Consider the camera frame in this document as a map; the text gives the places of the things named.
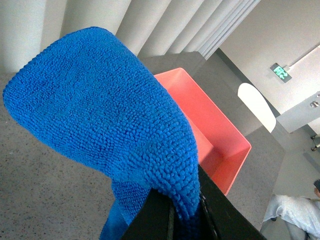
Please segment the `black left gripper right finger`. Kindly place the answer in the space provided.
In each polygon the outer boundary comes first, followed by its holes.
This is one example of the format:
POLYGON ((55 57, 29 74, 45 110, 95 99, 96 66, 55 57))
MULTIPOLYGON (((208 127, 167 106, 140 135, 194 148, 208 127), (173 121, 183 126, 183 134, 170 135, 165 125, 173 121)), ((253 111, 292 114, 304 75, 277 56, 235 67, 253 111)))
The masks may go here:
POLYGON ((232 205, 203 168, 200 182, 202 240, 264 240, 265 237, 232 205))

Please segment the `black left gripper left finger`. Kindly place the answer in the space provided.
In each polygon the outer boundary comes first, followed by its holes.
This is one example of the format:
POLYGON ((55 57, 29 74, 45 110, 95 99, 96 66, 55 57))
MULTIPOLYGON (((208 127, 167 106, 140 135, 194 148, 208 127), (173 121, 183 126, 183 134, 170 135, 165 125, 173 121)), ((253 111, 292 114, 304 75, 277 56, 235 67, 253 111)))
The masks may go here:
POLYGON ((131 222, 122 240, 172 240, 174 238, 175 207, 172 200, 152 189, 131 222))

